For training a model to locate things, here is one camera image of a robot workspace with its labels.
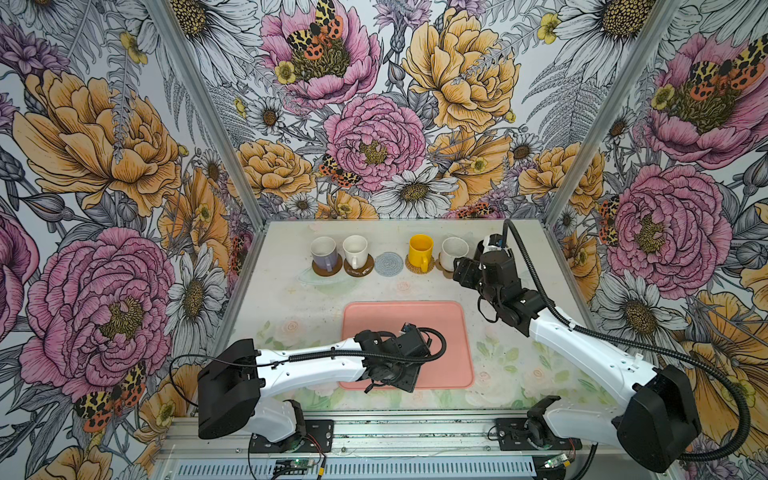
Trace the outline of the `brown paw shaped coaster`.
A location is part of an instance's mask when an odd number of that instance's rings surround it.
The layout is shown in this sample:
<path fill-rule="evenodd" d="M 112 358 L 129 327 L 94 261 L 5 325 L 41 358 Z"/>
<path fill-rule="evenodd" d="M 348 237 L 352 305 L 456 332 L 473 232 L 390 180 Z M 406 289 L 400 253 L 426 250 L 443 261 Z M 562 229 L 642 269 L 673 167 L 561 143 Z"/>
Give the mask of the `brown paw shaped coaster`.
<path fill-rule="evenodd" d="M 439 260 L 435 261 L 435 268 L 441 272 L 441 274 L 448 280 L 453 279 L 453 272 L 443 268 Z"/>

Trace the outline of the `white speckled mug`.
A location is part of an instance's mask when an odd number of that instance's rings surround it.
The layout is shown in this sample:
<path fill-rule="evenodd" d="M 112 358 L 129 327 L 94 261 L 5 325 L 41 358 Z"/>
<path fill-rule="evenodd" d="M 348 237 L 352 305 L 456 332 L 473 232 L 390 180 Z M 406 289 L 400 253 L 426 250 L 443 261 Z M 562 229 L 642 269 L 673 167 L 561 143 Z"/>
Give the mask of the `white speckled mug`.
<path fill-rule="evenodd" d="M 448 237 L 441 244 L 439 261 L 443 268 L 454 271 L 454 261 L 467 256 L 469 253 L 468 243 L 460 237 Z"/>

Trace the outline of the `yellow mug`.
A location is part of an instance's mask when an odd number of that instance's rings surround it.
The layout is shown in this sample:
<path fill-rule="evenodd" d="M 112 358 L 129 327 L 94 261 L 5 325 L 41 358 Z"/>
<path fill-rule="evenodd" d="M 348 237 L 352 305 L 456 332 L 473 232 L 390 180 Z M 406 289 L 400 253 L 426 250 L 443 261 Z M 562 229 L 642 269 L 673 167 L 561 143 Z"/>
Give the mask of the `yellow mug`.
<path fill-rule="evenodd" d="M 408 257 L 413 265 L 419 265 L 423 270 L 426 269 L 428 261 L 433 257 L 433 239 L 425 234 L 417 234 L 409 240 Z"/>

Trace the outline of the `tan rattan round coaster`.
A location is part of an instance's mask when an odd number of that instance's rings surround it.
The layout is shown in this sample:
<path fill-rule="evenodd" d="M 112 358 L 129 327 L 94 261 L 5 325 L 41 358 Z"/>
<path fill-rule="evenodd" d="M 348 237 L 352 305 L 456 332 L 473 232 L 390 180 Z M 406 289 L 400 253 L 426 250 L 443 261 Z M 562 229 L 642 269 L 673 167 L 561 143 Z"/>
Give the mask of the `tan rattan round coaster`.
<path fill-rule="evenodd" d="M 429 259 L 425 270 L 423 270 L 419 265 L 413 265 L 408 256 L 405 257 L 404 265 L 410 272 L 417 275 L 424 275 L 430 273 L 434 269 L 435 259 L 433 257 Z"/>

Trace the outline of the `scratched dark wooden coaster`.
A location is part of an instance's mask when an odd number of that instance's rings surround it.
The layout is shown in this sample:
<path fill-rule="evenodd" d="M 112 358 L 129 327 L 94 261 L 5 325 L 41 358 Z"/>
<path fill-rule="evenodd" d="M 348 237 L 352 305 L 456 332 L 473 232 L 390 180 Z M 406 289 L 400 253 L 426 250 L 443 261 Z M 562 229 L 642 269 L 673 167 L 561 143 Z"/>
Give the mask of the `scratched dark wooden coaster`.
<path fill-rule="evenodd" d="M 360 268 L 353 268 L 347 260 L 344 260 L 343 268 L 349 276 L 354 278 L 361 278 L 369 275 L 374 270 L 375 260 L 370 254 L 368 254 L 366 262 Z"/>

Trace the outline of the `grey woven round coaster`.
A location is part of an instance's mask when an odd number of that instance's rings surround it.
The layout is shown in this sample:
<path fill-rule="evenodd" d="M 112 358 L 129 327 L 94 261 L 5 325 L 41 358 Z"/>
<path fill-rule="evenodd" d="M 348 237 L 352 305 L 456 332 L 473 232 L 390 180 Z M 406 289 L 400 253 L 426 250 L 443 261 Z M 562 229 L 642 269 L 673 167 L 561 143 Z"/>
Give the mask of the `grey woven round coaster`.
<path fill-rule="evenodd" d="M 375 258 L 374 270 L 383 277 L 395 277 L 403 268 L 404 260 L 395 252 L 384 252 Z"/>

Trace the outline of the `large plain wooden coaster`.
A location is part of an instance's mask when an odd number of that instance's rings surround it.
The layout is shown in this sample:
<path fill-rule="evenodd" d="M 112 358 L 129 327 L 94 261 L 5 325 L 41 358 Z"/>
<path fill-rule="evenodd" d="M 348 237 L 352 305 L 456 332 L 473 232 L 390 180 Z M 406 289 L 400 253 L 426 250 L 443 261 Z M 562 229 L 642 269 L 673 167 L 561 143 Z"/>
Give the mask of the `large plain wooden coaster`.
<path fill-rule="evenodd" d="M 318 275 L 320 277 L 331 277 L 331 276 L 334 276 L 334 275 L 336 275 L 337 273 L 340 272 L 340 270 L 343 267 L 343 263 L 344 263 L 343 259 L 341 257 L 338 257 L 337 261 L 335 262 L 335 264 L 333 266 L 331 266 L 330 268 L 327 268 L 326 265 L 320 265 L 320 264 L 318 264 L 315 261 L 312 261 L 311 267 L 312 267 L 313 272 L 316 275 Z"/>

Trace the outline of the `lavender mug white inside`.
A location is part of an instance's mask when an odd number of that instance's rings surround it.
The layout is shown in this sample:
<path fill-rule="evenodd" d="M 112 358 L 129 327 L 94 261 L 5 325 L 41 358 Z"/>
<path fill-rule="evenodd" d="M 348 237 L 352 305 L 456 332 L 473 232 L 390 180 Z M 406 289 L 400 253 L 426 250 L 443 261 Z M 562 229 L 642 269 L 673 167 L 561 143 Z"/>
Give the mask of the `lavender mug white inside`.
<path fill-rule="evenodd" d="M 313 261 L 330 268 L 339 257 L 336 241 L 329 236 L 321 236 L 310 244 L 310 253 Z"/>

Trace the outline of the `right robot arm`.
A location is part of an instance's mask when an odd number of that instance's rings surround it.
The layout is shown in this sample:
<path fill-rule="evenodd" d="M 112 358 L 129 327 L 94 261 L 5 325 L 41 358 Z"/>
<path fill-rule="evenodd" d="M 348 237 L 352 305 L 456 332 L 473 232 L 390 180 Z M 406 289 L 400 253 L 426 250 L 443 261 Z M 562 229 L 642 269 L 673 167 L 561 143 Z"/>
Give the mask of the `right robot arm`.
<path fill-rule="evenodd" d="M 544 294 L 522 286 L 509 250 L 457 258 L 454 281 L 478 292 L 495 318 L 562 355 L 596 381 L 612 407 L 580 407 L 548 395 L 527 412 L 530 443 L 543 448 L 558 438 L 619 447 L 649 471 L 665 472 L 701 432 L 692 389 L 674 366 L 659 369 L 643 355 L 630 356 L 578 323 Z"/>

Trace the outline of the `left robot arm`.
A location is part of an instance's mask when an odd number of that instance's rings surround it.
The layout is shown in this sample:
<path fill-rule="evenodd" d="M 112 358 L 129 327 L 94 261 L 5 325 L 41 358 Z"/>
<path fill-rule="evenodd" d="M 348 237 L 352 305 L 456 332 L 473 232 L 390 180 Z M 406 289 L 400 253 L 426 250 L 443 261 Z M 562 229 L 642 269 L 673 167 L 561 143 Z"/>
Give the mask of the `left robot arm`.
<path fill-rule="evenodd" d="M 238 340 L 198 374 L 198 437 L 218 439 L 241 430 L 270 443 L 302 437 L 300 404 L 280 395 L 358 381 L 367 381 L 368 390 L 393 387 L 411 393 L 422 366 L 446 350 L 440 332 L 409 323 L 398 334 L 363 330 L 335 344 L 292 351 L 258 350 L 253 340 Z"/>

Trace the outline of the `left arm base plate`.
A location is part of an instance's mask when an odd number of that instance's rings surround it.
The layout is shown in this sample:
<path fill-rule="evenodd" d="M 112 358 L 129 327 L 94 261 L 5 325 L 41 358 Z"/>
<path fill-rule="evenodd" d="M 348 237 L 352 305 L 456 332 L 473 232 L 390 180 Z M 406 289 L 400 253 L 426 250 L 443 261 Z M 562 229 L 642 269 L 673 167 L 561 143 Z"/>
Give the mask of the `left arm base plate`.
<path fill-rule="evenodd" d="M 310 419 L 305 421 L 305 433 L 296 433 L 285 440 L 270 443 L 265 437 L 255 435 L 249 442 L 250 454 L 330 453 L 334 441 L 333 420 Z"/>

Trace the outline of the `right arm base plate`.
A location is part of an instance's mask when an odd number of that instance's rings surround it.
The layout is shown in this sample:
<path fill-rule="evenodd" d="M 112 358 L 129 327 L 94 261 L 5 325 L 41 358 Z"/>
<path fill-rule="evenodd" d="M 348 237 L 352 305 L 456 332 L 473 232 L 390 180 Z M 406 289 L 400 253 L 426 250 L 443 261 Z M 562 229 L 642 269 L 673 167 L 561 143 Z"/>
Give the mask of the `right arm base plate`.
<path fill-rule="evenodd" d="M 491 432 L 501 451 L 578 451 L 582 449 L 582 442 L 579 439 L 556 437 L 542 420 L 535 418 L 496 418 Z"/>

